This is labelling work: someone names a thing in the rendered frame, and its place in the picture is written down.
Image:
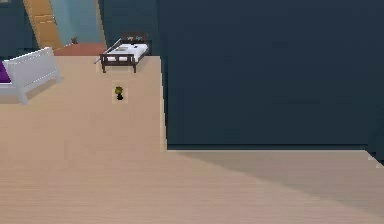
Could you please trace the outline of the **thin grey bat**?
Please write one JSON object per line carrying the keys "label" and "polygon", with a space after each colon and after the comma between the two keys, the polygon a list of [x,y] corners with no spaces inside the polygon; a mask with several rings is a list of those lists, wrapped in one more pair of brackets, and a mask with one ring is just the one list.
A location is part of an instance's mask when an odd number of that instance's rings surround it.
{"label": "thin grey bat", "polygon": [[110,46],[107,50],[105,50],[104,52],[102,52],[101,54],[99,54],[99,56],[96,58],[96,60],[93,62],[93,64],[97,64],[100,60],[101,60],[101,56],[104,55],[104,54],[107,54],[108,52],[110,52],[113,48],[115,48],[117,45],[119,45],[121,41],[121,38],[119,38],[112,46]]}

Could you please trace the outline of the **dark wooden bed white mattress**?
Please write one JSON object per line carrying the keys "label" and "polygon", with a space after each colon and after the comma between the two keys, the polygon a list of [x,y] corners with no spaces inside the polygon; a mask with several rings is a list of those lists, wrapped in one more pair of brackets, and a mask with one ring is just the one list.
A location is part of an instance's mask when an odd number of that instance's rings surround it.
{"label": "dark wooden bed white mattress", "polygon": [[[126,32],[121,35],[119,45],[101,56],[101,68],[106,72],[107,66],[131,66],[137,71],[137,65],[145,56],[152,55],[152,41],[145,32]],[[115,51],[118,47],[128,47],[124,52]]]}

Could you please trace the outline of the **white bed with purple cover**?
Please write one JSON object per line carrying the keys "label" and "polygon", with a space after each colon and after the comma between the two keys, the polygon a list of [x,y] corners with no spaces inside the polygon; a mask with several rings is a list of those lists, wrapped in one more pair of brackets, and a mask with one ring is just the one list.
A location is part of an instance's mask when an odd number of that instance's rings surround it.
{"label": "white bed with purple cover", "polygon": [[4,60],[3,65],[10,81],[0,83],[0,95],[16,95],[22,104],[28,103],[29,91],[51,79],[62,81],[51,47]]}

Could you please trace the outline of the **orange wooden room door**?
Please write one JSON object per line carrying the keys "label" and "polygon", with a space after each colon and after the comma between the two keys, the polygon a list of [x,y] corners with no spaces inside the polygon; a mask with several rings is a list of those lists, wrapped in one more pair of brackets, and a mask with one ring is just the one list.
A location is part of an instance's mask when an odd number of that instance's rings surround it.
{"label": "orange wooden room door", "polygon": [[40,48],[63,47],[50,0],[23,0]]}

